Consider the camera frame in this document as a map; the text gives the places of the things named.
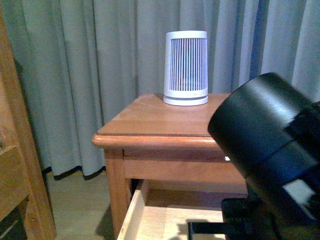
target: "wooden drawer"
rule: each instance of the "wooden drawer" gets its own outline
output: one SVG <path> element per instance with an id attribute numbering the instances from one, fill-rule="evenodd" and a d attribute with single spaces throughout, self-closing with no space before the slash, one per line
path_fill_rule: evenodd
<path id="1" fill-rule="evenodd" d="M 187 222 L 222 222 L 221 201 L 244 194 L 154 189 L 141 181 L 125 216 L 118 240 L 187 240 Z M 223 234 L 194 236 L 223 240 Z"/>
<path id="2" fill-rule="evenodd" d="M 236 188 L 245 189 L 245 179 L 225 156 L 221 150 L 125 150 L 125 177 L 237 185 Z"/>

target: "gray curtain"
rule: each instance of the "gray curtain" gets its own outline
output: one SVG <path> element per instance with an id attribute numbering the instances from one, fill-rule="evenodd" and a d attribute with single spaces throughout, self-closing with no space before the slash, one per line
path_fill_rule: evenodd
<path id="1" fill-rule="evenodd" d="M 231 93 L 276 72 L 320 101 L 319 0 L 1 0 L 43 168 L 104 166 L 93 134 L 162 93 L 167 32 L 207 31 L 208 83 Z"/>

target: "drawer front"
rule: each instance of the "drawer front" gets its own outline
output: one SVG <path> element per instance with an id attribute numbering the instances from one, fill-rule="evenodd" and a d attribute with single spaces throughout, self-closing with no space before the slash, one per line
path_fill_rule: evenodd
<path id="1" fill-rule="evenodd" d="M 245 187 L 244 178 L 225 156 L 222 151 L 125 150 L 125 177 Z"/>

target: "wooden nightstand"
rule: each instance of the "wooden nightstand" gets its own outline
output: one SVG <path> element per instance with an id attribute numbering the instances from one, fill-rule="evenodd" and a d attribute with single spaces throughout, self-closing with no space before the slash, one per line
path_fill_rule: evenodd
<path id="1" fill-rule="evenodd" d="M 131 179 L 148 180 L 154 189 L 246 193 L 245 180 L 207 132 L 227 96 L 174 106 L 162 95 L 144 94 L 93 136 L 105 153 L 116 236 L 130 204 Z"/>

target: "air purifier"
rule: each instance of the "air purifier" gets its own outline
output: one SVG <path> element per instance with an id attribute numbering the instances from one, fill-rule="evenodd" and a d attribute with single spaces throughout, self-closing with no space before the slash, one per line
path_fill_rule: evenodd
<path id="1" fill-rule="evenodd" d="M 207 32 L 168 32 L 165 42 L 163 101 L 178 106 L 207 103 L 207 66 Z"/>

